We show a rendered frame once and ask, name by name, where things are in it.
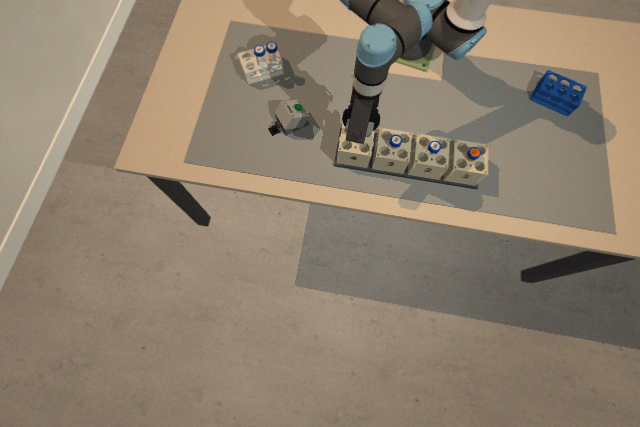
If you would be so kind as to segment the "grey bench mat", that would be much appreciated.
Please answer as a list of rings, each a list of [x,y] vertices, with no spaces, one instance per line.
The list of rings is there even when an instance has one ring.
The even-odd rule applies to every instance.
[[[284,74],[238,54],[275,42]],[[471,189],[334,166],[359,39],[230,21],[184,163],[616,234],[599,73],[444,53],[442,81],[388,73],[380,128],[489,145]],[[548,71],[587,86],[568,117],[530,98]],[[273,134],[281,101],[309,125]]]

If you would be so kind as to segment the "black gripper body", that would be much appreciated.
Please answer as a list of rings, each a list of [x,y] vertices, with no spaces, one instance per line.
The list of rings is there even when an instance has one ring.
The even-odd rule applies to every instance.
[[[373,101],[373,106],[372,106],[372,110],[371,110],[371,114],[370,114],[370,119],[369,119],[369,122],[374,121],[374,120],[376,119],[376,114],[378,114],[378,109],[377,109],[377,108],[378,108],[378,104],[379,104],[379,97],[380,97],[380,95],[381,95],[381,93],[382,93],[382,92],[381,92],[381,93],[379,93],[378,95],[375,95],[375,96],[364,96],[364,95],[362,95],[362,94],[358,93],[358,92],[355,90],[354,86],[353,86],[353,89],[354,89],[354,92],[356,92],[356,96],[357,96],[357,97],[359,97],[360,99],[363,99],[363,100],[373,100],[373,98],[376,98],[376,99],[374,99],[374,101]],[[350,101],[350,103],[351,103],[351,104],[348,106],[348,110],[350,110],[350,111],[348,112],[348,116],[349,116],[349,117],[351,116],[352,107],[353,107],[353,102],[354,102],[354,98],[355,98],[355,94],[354,94],[354,92],[353,92],[353,89],[352,89],[352,95],[351,95],[351,101]],[[377,96],[379,96],[379,97],[377,98]]]

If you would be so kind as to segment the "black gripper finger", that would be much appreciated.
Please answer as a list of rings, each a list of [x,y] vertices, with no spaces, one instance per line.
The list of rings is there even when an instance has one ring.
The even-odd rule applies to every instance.
[[[371,132],[373,132],[379,126],[379,124],[380,124],[380,114],[376,114],[376,119],[368,123],[368,128],[367,128],[365,137],[367,137]]]
[[[345,112],[345,111],[346,111],[346,112]],[[348,125],[349,125],[349,121],[350,121],[350,117],[348,116],[348,112],[349,112],[350,110],[345,109],[345,111],[343,112],[342,121],[343,121],[343,124],[344,124],[344,126],[345,126],[346,130],[348,130]]]

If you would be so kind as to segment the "blue tube rack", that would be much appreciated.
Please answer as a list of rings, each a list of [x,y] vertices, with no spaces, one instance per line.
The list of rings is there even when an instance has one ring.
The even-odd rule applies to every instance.
[[[548,78],[549,75],[556,76],[558,80],[554,81]],[[568,87],[564,84],[561,84],[560,83],[561,80],[568,81],[570,86]],[[552,86],[548,84],[551,84]],[[580,86],[582,88],[582,91],[580,92],[578,90],[573,89],[573,86],[575,85]],[[586,89],[587,89],[587,86],[580,84],[576,81],[573,81],[569,78],[566,78],[562,75],[559,75],[555,72],[550,71],[544,74],[542,78],[538,81],[530,100],[568,117],[573,111],[575,111],[580,106]],[[576,96],[571,94],[574,94]]]

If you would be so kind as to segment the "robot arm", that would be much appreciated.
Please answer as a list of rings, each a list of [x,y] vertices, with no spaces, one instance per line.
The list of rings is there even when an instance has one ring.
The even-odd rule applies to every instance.
[[[396,60],[421,59],[429,53],[432,44],[454,60],[463,58],[486,34],[487,29],[483,25],[487,18],[486,10],[492,2],[340,1],[370,25],[360,35],[355,69],[351,72],[351,76],[354,76],[355,90],[364,96],[375,96],[382,92],[389,68]],[[373,101],[355,96],[346,135],[347,141],[364,143]]]

